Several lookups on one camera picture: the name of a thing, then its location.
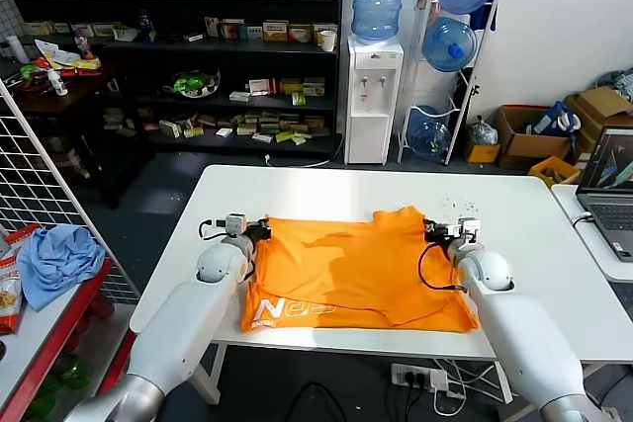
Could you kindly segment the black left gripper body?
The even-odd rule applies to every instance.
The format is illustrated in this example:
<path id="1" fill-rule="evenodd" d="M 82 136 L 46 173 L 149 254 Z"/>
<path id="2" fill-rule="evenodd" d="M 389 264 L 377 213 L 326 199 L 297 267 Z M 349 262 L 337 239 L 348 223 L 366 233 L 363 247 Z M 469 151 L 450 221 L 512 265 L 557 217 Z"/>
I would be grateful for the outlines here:
<path id="1" fill-rule="evenodd" d="M 272 229 L 269 225 L 269 220 L 258 219 L 257 221 L 251 222 L 244 230 L 244 234 L 252 242 L 269 240 L 272 236 Z"/>

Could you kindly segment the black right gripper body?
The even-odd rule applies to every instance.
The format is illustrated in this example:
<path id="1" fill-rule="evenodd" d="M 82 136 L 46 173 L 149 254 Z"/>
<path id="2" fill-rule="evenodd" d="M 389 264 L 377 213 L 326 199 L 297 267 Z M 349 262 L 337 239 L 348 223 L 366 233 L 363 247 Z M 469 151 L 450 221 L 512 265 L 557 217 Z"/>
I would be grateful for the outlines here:
<path id="1" fill-rule="evenodd" d="M 460 237 L 459 224 L 437 223 L 434 228 L 434 240 L 446 244 Z"/>

